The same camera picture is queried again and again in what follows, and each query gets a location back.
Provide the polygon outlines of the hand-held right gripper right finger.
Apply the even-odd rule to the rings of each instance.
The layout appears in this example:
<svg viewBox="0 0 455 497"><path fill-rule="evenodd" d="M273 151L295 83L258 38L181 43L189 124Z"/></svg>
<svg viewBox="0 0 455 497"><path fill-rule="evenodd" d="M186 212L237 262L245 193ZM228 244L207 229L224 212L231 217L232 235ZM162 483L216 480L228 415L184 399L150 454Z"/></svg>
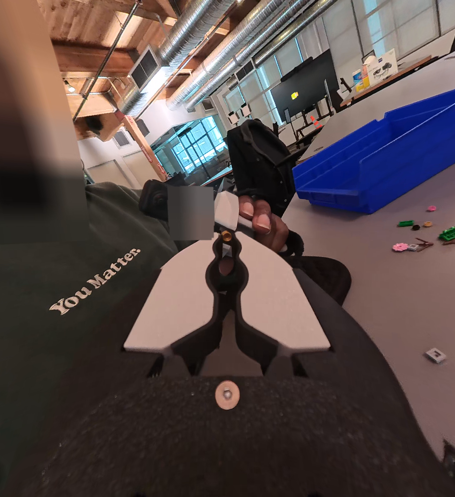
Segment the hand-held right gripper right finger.
<svg viewBox="0 0 455 497"><path fill-rule="evenodd" d="M326 336L293 268L279 255L242 232L232 254L240 284L235 297L238 348L266 374L276 357L293 370L298 354L331 351Z"/></svg>

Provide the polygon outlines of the person's left hand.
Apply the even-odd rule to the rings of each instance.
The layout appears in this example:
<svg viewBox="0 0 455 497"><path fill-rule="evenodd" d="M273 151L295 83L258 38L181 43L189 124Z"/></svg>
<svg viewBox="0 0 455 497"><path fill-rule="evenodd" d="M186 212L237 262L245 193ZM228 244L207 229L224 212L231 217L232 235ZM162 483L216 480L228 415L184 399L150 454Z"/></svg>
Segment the person's left hand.
<svg viewBox="0 0 455 497"><path fill-rule="evenodd" d="M272 213L266 200L243 195L238 197L239 215L250 221L255 240L276 253L286 251L289 229L280 217Z"/></svg>

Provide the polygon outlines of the large black screen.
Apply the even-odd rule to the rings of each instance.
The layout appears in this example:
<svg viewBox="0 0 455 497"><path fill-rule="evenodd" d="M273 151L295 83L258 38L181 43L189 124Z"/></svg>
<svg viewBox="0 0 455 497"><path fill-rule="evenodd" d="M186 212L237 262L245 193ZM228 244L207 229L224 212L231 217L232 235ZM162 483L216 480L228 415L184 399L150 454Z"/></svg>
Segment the large black screen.
<svg viewBox="0 0 455 497"><path fill-rule="evenodd" d="M315 59L305 60L271 90L281 121L286 121L285 110L293 117L323 100L327 95L325 82L330 92L339 90L330 50Z"/></svg>

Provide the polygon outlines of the wall air vent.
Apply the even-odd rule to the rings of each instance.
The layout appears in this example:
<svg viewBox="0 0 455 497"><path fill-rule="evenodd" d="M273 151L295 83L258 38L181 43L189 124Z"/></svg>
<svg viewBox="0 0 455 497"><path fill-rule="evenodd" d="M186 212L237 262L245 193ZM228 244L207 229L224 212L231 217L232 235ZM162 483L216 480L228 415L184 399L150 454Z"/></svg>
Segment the wall air vent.
<svg viewBox="0 0 455 497"><path fill-rule="evenodd" d="M134 82L137 90L142 92L150 80L162 68L163 61L151 45L139 55L129 71L128 77Z"/></svg>

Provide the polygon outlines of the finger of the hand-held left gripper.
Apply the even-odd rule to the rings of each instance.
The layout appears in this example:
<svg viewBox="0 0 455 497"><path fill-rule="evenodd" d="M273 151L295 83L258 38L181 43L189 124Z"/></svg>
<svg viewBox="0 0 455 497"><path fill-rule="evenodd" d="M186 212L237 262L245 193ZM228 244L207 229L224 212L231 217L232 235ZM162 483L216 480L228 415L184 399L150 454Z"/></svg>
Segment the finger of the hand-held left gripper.
<svg viewBox="0 0 455 497"><path fill-rule="evenodd" d="M214 200L214 222L229 230L236 230L239 217L238 197L229 192L218 192Z"/></svg>

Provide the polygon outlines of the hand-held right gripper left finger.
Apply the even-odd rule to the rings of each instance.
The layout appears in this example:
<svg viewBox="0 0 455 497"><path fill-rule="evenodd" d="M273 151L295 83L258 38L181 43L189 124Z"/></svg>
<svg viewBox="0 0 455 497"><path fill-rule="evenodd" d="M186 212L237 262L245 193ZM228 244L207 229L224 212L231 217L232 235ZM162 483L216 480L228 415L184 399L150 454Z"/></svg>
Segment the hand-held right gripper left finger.
<svg viewBox="0 0 455 497"><path fill-rule="evenodd" d="M190 374L200 375L222 337L222 302L215 287L221 255L222 237L215 233L163 265L124 351L179 357Z"/></svg>

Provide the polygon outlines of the blue plastic bin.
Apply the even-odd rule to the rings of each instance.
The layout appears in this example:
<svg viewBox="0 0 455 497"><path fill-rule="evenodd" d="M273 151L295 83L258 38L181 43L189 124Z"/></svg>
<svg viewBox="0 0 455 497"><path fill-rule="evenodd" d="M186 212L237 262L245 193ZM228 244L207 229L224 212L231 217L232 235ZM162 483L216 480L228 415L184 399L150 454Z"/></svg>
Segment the blue plastic bin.
<svg viewBox="0 0 455 497"><path fill-rule="evenodd" d="M455 89L385 113L293 168L311 204L372 214L455 164Z"/></svg>

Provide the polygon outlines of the wooden-top desk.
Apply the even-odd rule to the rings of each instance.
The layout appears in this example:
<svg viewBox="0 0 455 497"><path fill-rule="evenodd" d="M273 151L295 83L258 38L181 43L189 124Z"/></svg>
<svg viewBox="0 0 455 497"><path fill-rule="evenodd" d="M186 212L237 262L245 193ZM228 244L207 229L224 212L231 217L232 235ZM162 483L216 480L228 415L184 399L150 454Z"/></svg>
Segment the wooden-top desk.
<svg viewBox="0 0 455 497"><path fill-rule="evenodd" d="M415 73L416 71L419 71L420 69L434 63L437 59L439 59L438 56L432 57L432 56L427 56L421 59L418 59L412 63L409 63L408 65L403 64L402 67L403 69L399 72L397 72L395 75L392 75L388 78L386 78L384 81L374 85L374 86L369 86L365 90L362 90L360 92L352 92L351 95L346 98L342 103L340 103L339 109L345 108L349 105L352 105L358 101L361 101L374 93L388 87L389 85L392 85L396 83L397 81L406 78L410 74Z"/></svg>

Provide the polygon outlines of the black knit cloth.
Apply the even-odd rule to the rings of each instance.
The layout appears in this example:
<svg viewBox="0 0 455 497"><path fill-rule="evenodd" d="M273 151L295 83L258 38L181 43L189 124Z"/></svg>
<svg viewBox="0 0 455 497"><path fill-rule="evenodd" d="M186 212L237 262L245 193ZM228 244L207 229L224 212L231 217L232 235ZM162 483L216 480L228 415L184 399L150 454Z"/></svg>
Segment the black knit cloth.
<svg viewBox="0 0 455 497"><path fill-rule="evenodd" d="M352 285L351 274L344 264L332 258L301 256L295 258L294 267L302 270L339 305L343 305Z"/></svg>

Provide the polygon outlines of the silver ventilation duct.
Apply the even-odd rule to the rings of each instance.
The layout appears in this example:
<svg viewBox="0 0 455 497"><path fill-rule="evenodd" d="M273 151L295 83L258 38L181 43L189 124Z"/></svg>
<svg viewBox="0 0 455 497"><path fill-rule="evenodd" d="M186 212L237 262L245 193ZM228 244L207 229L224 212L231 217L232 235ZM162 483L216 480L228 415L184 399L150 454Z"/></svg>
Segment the silver ventilation duct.
<svg viewBox="0 0 455 497"><path fill-rule="evenodd" d="M334 3L335 1L260 1L166 99L168 109L176 110L183 104L187 109L194 108L289 21L301 12L304 13L303 20L312 21Z"/></svg>
<svg viewBox="0 0 455 497"><path fill-rule="evenodd" d="M177 68L212 28L242 1L191 1L157 50L163 66Z"/></svg>

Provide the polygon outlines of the person's green sweatshirt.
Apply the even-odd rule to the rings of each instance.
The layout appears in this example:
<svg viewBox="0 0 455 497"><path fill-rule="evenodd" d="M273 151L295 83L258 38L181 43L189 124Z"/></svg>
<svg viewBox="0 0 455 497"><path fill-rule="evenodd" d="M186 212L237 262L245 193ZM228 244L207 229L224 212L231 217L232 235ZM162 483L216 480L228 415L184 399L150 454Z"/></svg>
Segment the person's green sweatshirt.
<svg viewBox="0 0 455 497"><path fill-rule="evenodd" d="M87 240L0 245L0 489L85 339L184 246L139 211L139 190L104 182L85 194Z"/></svg>

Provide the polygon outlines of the white printed box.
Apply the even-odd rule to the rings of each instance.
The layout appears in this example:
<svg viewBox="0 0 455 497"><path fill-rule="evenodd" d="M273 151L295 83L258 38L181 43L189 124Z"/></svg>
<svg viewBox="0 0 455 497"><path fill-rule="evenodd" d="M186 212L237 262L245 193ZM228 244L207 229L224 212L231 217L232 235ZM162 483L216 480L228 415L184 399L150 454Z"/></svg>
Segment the white printed box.
<svg viewBox="0 0 455 497"><path fill-rule="evenodd" d="M364 62L369 86L375 86L398 73L395 48L379 57L370 55Z"/></svg>

